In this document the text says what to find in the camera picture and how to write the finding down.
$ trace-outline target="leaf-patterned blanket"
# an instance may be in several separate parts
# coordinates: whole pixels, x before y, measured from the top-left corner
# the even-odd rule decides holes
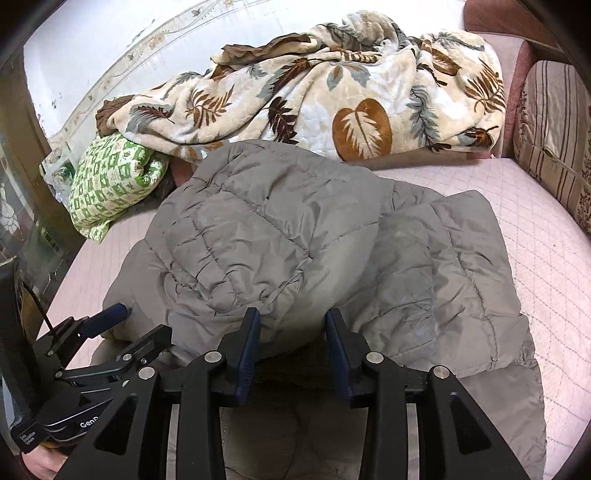
[[[262,47],[226,45],[212,62],[136,95],[108,125],[192,162],[255,138],[360,161],[423,147],[488,150],[505,120],[501,65],[482,37],[407,37],[376,12]]]

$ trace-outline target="quilted mattress cover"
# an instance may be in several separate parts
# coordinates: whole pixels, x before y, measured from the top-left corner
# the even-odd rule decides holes
[[[572,217],[511,159],[382,170],[450,195],[478,190],[499,220],[523,312],[540,364],[547,423],[545,478],[552,478],[591,420],[591,241]],[[101,310],[127,252],[143,238],[157,204],[142,202],[120,219],[102,244],[87,241],[50,309],[58,323]],[[100,339],[88,341],[71,368],[90,364]]]

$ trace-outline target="human hand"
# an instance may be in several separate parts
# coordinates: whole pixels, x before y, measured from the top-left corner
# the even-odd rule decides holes
[[[30,453],[22,454],[22,461],[29,471],[40,480],[53,480],[68,459],[58,450],[39,445]]]

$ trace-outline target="gray puffer fabric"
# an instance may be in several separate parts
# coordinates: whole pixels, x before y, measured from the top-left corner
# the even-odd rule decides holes
[[[228,145],[212,152],[162,203],[104,306],[116,302],[131,307],[131,315],[113,330],[114,337],[135,340],[156,325],[170,325],[179,364],[216,348],[251,306],[263,318],[262,357],[313,350],[309,345],[322,336],[324,314],[339,306],[373,350],[412,368],[443,364],[465,377],[464,385],[530,476],[542,478],[540,371],[501,230],[478,192],[444,197],[290,145]],[[296,363],[295,370],[305,373],[294,383],[316,388],[317,364],[305,358]],[[269,370],[277,378],[281,368]],[[288,436],[293,449],[281,458],[289,461],[274,463],[280,457],[262,446],[260,458],[246,455],[235,439],[246,435],[242,424],[253,423],[237,420],[224,429],[234,478],[270,478],[257,470],[261,465],[273,478],[323,476],[326,469],[337,478],[358,474],[361,457],[344,453],[357,440],[337,449],[342,455],[331,450],[329,459],[316,455],[312,461],[310,452],[302,457],[302,441],[310,435],[305,419],[317,415],[303,415],[301,409],[310,413],[309,408],[296,404],[303,398],[309,404],[309,395],[273,398],[274,407],[271,402],[260,408],[270,408],[294,428],[278,432],[269,424],[257,439],[270,446],[280,444],[273,435]],[[260,416],[263,422],[272,417]],[[340,423],[323,418],[335,427]]]

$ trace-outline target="metal screw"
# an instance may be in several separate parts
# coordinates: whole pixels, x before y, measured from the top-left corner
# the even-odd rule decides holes
[[[143,367],[143,369],[138,372],[138,377],[140,377],[142,380],[148,380],[155,374],[156,370],[154,370],[152,367]]]
[[[447,367],[444,367],[442,365],[438,365],[433,369],[433,374],[437,377],[437,378],[447,378],[449,377],[449,370],[447,369]]]
[[[384,361],[384,356],[379,352],[370,352],[365,358],[370,364],[380,364]]]
[[[208,364],[215,364],[217,362],[219,362],[222,359],[222,354],[220,352],[218,352],[217,350],[214,350],[213,352],[207,352],[205,354],[205,361]]]

